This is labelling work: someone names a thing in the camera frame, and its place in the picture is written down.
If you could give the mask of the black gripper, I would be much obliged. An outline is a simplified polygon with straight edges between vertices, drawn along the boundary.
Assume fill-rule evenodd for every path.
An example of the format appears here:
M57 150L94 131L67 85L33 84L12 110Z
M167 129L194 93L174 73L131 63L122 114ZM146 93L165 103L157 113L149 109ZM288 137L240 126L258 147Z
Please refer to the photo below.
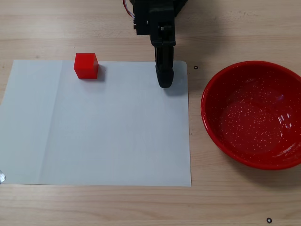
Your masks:
M149 35L155 47L156 75L161 88L169 88L174 79L175 41L174 3L172 0L134 0L134 29L137 35ZM164 47L164 79L161 75L162 46Z

